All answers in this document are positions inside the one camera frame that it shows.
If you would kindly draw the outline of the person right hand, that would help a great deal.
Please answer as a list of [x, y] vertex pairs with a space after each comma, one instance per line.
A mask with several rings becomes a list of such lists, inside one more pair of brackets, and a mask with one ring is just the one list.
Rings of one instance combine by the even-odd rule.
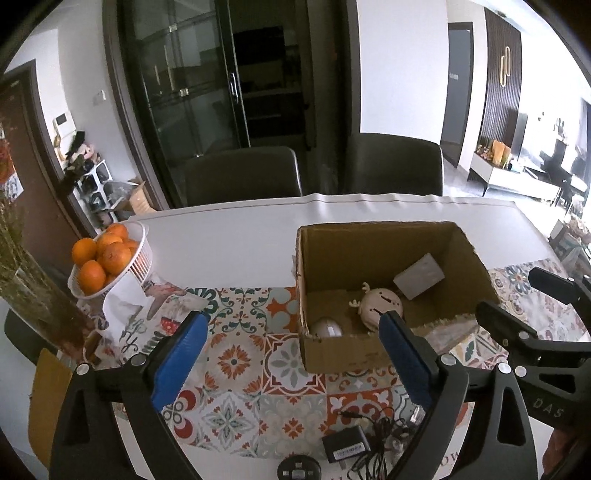
[[590, 432], [554, 430], [542, 459], [542, 479], [590, 478]]

